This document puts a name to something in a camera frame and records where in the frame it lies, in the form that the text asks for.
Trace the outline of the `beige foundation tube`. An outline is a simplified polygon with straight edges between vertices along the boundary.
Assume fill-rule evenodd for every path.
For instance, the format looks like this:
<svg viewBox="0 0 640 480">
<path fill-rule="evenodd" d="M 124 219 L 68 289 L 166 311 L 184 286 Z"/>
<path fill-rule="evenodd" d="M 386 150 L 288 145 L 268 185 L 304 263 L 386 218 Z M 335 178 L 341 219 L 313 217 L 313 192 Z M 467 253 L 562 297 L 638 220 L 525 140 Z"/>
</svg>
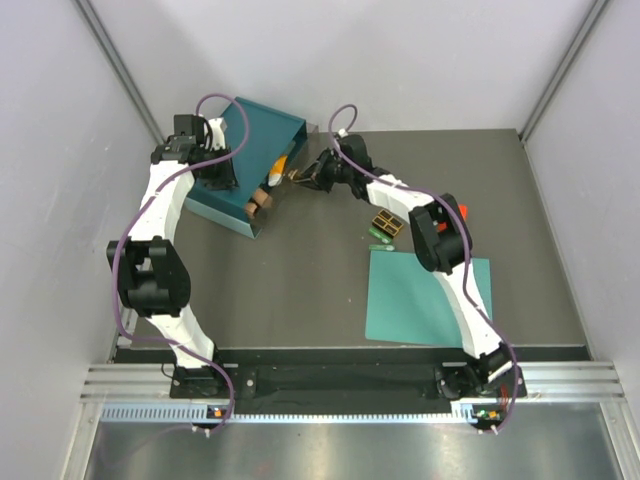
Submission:
<svg viewBox="0 0 640 480">
<path fill-rule="evenodd" d="M 247 202 L 244 207 L 245 213 L 250 220 L 254 220 L 257 217 L 260 209 L 261 206 L 253 200 Z"/>
</svg>

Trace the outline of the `orange sunscreen tube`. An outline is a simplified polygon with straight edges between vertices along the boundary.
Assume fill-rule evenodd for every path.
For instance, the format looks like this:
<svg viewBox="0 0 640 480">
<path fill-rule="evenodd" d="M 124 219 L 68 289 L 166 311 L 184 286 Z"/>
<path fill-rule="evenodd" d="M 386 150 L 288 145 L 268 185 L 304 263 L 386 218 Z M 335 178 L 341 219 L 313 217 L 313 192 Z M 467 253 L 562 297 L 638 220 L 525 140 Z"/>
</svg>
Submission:
<svg viewBox="0 0 640 480">
<path fill-rule="evenodd" d="M 281 155 L 272 165 L 267 177 L 267 184 L 270 188 L 274 188 L 282 182 L 287 160 L 287 155 Z"/>
</svg>

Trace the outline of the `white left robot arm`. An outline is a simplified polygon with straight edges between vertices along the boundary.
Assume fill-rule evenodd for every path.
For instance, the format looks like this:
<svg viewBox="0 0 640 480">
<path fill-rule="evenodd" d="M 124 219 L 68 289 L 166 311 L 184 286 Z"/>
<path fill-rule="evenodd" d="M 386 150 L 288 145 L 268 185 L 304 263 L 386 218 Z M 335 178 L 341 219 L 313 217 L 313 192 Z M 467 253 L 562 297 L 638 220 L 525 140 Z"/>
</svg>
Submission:
<svg viewBox="0 0 640 480">
<path fill-rule="evenodd" d="M 174 398 L 229 395 L 225 370 L 216 362 L 216 345 L 202 330 L 191 306 L 191 278 L 174 246 L 183 204 L 202 174 L 215 185 L 236 179 L 222 118 L 179 114 L 174 132 L 150 156 L 150 177 L 140 213 L 124 242 L 106 253 L 117 273 L 120 305 L 151 323 L 175 355 Z"/>
</svg>

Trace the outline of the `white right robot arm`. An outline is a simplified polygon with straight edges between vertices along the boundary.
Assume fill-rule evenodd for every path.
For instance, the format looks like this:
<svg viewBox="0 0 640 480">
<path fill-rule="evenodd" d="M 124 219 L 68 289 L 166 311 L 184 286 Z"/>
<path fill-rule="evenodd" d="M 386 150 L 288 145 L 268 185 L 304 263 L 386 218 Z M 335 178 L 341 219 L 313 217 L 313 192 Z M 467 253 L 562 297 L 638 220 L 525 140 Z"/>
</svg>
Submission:
<svg viewBox="0 0 640 480">
<path fill-rule="evenodd" d="M 346 184 L 355 198 L 389 211 L 410 227 L 419 264 L 440 283 L 458 323 L 467 360 L 460 367 L 436 370 L 441 395 L 449 400 L 507 392 L 522 383 L 513 347 L 489 320 L 472 273 L 472 239 L 459 205 L 450 194 L 412 188 L 373 165 L 362 136 L 346 132 L 332 139 L 303 171 L 288 175 L 294 183 L 330 192 Z"/>
</svg>

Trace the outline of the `black gold lipstick case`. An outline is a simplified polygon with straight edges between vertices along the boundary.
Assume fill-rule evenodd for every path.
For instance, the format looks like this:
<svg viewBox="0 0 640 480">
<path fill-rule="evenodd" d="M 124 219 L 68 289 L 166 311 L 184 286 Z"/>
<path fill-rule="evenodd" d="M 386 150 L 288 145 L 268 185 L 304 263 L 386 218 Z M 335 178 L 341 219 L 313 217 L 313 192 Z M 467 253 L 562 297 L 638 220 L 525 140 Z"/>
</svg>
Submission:
<svg viewBox="0 0 640 480">
<path fill-rule="evenodd" d="M 391 238 L 394 238 L 398 232 L 392 223 L 392 215 L 386 210 L 380 210 L 378 212 L 372 220 L 372 226 Z"/>
</svg>

